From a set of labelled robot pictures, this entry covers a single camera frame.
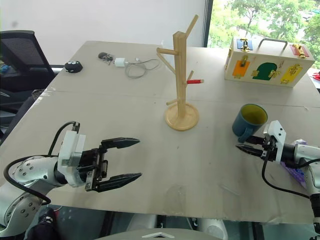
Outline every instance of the white charger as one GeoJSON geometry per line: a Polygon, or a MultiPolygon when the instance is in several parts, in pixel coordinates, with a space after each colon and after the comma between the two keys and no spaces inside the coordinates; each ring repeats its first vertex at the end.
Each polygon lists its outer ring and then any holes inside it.
{"type": "Polygon", "coordinates": [[[117,57],[114,60],[114,65],[116,67],[124,68],[126,66],[126,64],[128,64],[128,62],[126,61],[126,59],[124,57],[117,57]]]}

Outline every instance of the gray floor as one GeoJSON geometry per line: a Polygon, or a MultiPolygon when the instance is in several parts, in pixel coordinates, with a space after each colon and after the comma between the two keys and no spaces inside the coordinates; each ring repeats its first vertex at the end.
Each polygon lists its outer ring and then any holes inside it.
{"type": "MultiPolygon", "coordinates": [[[[60,206],[50,205],[53,209],[60,206]]],[[[99,237],[104,221],[105,211],[76,207],[62,207],[57,211],[58,229],[63,240],[93,240],[99,237]]],[[[111,234],[126,231],[133,213],[116,212],[111,234]]],[[[30,227],[38,223],[37,214],[30,227]]],[[[253,240],[250,222],[224,221],[229,240],[253,240]]],[[[190,229],[185,217],[167,216],[167,228],[190,229]]],[[[312,224],[265,224],[263,225],[265,240],[308,240],[316,236],[312,224]]]]}

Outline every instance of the chair backrest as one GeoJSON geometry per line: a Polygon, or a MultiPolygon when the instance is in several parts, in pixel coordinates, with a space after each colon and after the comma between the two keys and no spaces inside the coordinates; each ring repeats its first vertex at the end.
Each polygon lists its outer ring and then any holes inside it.
{"type": "Polygon", "coordinates": [[[8,61],[16,70],[21,73],[29,73],[31,70],[45,71],[55,77],[34,31],[1,31],[0,37],[1,55],[4,61],[8,61]]]}

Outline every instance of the wooden stand base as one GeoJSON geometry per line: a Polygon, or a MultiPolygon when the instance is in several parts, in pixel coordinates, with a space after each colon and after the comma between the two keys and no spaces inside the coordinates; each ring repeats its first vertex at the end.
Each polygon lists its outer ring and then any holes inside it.
{"type": "Polygon", "coordinates": [[[193,128],[199,121],[199,112],[190,103],[185,104],[185,116],[178,117],[178,105],[173,104],[165,111],[166,123],[177,131],[186,131],[193,128]]]}

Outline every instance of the yellow panel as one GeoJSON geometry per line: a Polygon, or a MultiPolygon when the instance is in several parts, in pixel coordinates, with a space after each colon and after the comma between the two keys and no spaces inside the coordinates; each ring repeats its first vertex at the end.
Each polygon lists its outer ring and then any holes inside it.
{"type": "Polygon", "coordinates": [[[288,84],[295,80],[296,76],[301,72],[302,67],[299,64],[289,67],[283,77],[281,78],[281,84],[288,84]]]}
{"type": "Polygon", "coordinates": [[[235,64],[235,67],[234,67],[234,70],[232,73],[233,76],[238,77],[238,78],[245,76],[246,71],[247,71],[249,64],[250,64],[249,61],[246,61],[245,65],[241,66],[241,62],[242,61],[240,61],[240,60],[236,61],[236,64],[235,64]]]}

